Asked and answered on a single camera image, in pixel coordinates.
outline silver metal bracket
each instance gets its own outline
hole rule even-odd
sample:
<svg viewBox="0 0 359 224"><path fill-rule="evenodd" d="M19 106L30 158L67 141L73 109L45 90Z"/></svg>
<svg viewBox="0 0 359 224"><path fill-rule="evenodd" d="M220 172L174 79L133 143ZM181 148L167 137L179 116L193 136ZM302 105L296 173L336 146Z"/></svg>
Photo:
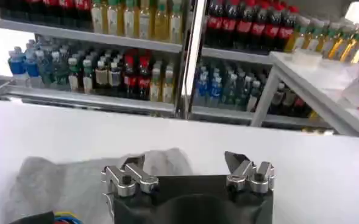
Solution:
<svg viewBox="0 0 359 224"><path fill-rule="evenodd" d="M258 171L251 176L250 186L253 192L265 194L274 189L274 167L269 162L262 162Z"/></svg>
<svg viewBox="0 0 359 224"><path fill-rule="evenodd" d="M139 185L142 192L150 194L159 185L159 179L144 172L134 163L128 163L124 167L125 173L129 174Z"/></svg>

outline white bottle cap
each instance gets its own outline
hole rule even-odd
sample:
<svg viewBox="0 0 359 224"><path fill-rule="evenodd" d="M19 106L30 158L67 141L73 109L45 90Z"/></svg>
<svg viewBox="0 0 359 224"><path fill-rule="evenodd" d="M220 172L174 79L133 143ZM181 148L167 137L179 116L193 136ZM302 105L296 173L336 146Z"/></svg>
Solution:
<svg viewBox="0 0 359 224"><path fill-rule="evenodd" d="M76 65L77 64L77 59L76 58L69 58L68 59L68 64L69 65Z"/></svg>

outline metal clamp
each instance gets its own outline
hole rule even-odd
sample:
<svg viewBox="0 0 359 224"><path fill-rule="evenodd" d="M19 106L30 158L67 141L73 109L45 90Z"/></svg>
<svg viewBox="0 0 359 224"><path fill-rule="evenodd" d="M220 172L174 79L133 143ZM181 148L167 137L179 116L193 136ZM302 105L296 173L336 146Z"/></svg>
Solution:
<svg viewBox="0 0 359 224"><path fill-rule="evenodd" d="M134 163L125 165L125 172L129 174L138 184L142 192L150 194L159 185L159 179L144 172Z"/></svg>
<svg viewBox="0 0 359 224"><path fill-rule="evenodd" d="M265 194L274 189L274 167L269 162L262 162L250 179L250 186L253 192Z"/></svg>
<svg viewBox="0 0 359 224"><path fill-rule="evenodd" d="M242 191L246 180L256 172L257 167L252 161L244 160L239 167L227 176L227 187L233 187L235 191Z"/></svg>

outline white surface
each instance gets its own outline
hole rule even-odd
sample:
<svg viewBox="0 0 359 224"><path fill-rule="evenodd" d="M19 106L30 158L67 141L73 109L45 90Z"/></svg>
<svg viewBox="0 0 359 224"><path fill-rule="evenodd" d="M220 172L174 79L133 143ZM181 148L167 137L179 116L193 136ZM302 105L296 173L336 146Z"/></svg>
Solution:
<svg viewBox="0 0 359 224"><path fill-rule="evenodd" d="M271 52L270 58L283 71L282 75L287 75L321 103L322 107L332 111L335 116L359 132L359 109L354 108L341 95L345 87L353 81L346 70L349 65L323 60L316 69L313 69L295 65L291 61L290 54Z"/></svg>
<svg viewBox="0 0 359 224"><path fill-rule="evenodd" d="M272 162L275 224L359 223L359 138L11 102L0 102L0 223L27 156L65 163L173 147L198 174L227 174L225 150Z"/></svg>

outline soda bottle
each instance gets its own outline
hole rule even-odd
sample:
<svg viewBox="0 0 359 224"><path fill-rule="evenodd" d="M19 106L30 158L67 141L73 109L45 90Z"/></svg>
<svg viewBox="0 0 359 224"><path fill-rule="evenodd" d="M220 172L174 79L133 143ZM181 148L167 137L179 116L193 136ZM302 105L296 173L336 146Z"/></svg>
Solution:
<svg viewBox="0 0 359 224"><path fill-rule="evenodd" d="M222 0L211 0L208 13L209 17L207 21L207 29L205 31L205 43L209 46L219 46L222 17L224 15Z"/></svg>
<svg viewBox="0 0 359 224"><path fill-rule="evenodd" d="M140 58L140 76L138 78L138 86L140 89L140 99L149 100L149 84L151 82L151 72L148 68L147 57Z"/></svg>
<svg viewBox="0 0 359 224"><path fill-rule="evenodd" d="M258 50L261 48L260 40L266 26L268 9L269 9L269 4L267 2L262 2L259 13L256 15L254 19L254 23L251 28L251 41L250 41L252 49Z"/></svg>
<svg viewBox="0 0 359 224"><path fill-rule="evenodd" d="M45 5L43 0L28 0L28 3L30 8L30 20L33 23L44 24Z"/></svg>
<svg viewBox="0 0 359 224"><path fill-rule="evenodd" d="M75 0L75 7L78 17L77 26L81 30L92 31L91 0Z"/></svg>
<svg viewBox="0 0 359 224"><path fill-rule="evenodd" d="M297 14L298 9L294 6L291 6L289 7L287 13L282 16L281 28L275 37L274 45L278 51L283 51L289 40L289 37L292 35L294 26L296 25Z"/></svg>
<svg viewBox="0 0 359 224"><path fill-rule="evenodd" d="M46 12L46 22L53 26L62 24L62 8L59 0L43 0Z"/></svg>
<svg viewBox="0 0 359 224"><path fill-rule="evenodd" d="M262 46L268 51L274 50L274 38L277 36L280 27L282 9L281 4L275 3L274 8L268 15L267 25L262 38Z"/></svg>
<svg viewBox="0 0 359 224"><path fill-rule="evenodd" d="M137 76L131 56L125 56L124 84L127 98L134 98L137 95Z"/></svg>
<svg viewBox="0 0 359 224"><path fill-rule="evenodd" d="M238 49L248 48L251 25L254 20L255 0L247 0L247 6L241 13L240 20L236 27L235 47Z"/></svg>
<svg viewBox="0 0 359 224"><path fill-rule="evenodd" d="M220 34L222 47L233 47L236 19L238 17L238 4L239 0L227 0L226 13L225 17L222 19L222 29Z"/></svg>
<svg viewBox="0 0 359 224"><path fill-rule="evenodd" d="M59 0L60 7L63 11L63 25L66 28L76 28L78 20L74 0Z"/></svg>

